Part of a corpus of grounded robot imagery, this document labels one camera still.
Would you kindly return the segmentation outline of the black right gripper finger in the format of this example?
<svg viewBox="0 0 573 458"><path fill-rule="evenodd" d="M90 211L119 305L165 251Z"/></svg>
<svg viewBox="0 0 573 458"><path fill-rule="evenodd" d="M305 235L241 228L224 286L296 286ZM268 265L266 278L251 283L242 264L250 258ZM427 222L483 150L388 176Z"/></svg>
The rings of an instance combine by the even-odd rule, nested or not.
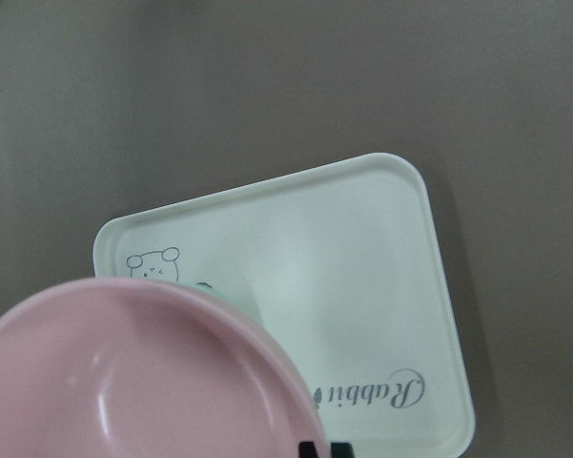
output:
<svg viewBox="0 0 573 458"><path fill-rule="evenodd" d="M351 441L332 435L298 435L298 456L300 458L355 458Z"/></svg>

